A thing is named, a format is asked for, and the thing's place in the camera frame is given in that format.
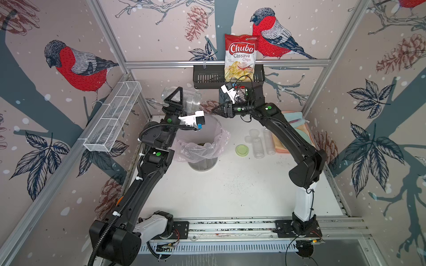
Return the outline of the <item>green lid mung bean jar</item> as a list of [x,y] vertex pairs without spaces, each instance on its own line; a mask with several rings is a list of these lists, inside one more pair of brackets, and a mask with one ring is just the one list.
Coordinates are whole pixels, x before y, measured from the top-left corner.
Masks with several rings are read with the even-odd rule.
[[[165,102],[165,99],[172,94],[175,90],[177,90],[176,86],[172,86],[169,88],[165,88],[162,92],[162,100]],[[200,109],[202,96],[200,93],[183,89],[183,107],[187,114],[194,114],[196,111]]]

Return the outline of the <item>light green jar lid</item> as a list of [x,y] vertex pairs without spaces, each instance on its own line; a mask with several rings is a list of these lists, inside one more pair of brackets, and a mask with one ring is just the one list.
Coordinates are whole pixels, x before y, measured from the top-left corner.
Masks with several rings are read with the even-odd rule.
[[249,154],[249,148],[246,145],[237,145],[235,152],[240,157],[245,157]]

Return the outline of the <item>short clear mung bean jar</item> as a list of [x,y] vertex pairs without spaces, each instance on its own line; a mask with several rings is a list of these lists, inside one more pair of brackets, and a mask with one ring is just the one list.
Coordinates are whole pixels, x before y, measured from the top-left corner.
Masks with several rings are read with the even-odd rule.
[[254,137],[252,139],[252,148],[254,152],[254,157],[256,159],[261,159],[265,157],[264,147],[262,140],[259,137]]

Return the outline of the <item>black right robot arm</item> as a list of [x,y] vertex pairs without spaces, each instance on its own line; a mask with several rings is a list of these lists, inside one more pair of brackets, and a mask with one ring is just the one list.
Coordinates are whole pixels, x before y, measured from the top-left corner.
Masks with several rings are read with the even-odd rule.
[[317,227],[315,190],[324,169],[326,152],[317,150],[303,139],[275,104],[265,102],[261,85],[245,85],[245,89],[240,90],[235,84],[227,83],[221,86],[220,91],[228,99],[213,108],[212,113],[225,118],[249,115],[272,132],[294,158],[297,165],[289,171],[288,176],[298,190],[291,226],[295,235],[307,235]]

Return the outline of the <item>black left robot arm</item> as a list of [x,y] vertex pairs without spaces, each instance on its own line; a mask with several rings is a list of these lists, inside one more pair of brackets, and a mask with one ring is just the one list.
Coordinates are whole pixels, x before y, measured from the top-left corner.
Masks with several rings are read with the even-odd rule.
[[176,88],[164,101],[165,117],[160,122],[149,122],[139,134],[143,153],[136,165],[137,173],[124,196],[117,202],[105,219],[93,222],[89,229],[93,251],[88,260],[92,266],[96,257],[109,260],[112,264],[131,265],[142,245],[149,244],[156,236],[169,236],[173,230],[173,215],[157,211],[142,223],[140,212],[152,190],[167,172],[174,157],[171,149],[179,129],[192,130],[181,124],[180,117],[186,115],[182,100],[183,89]]

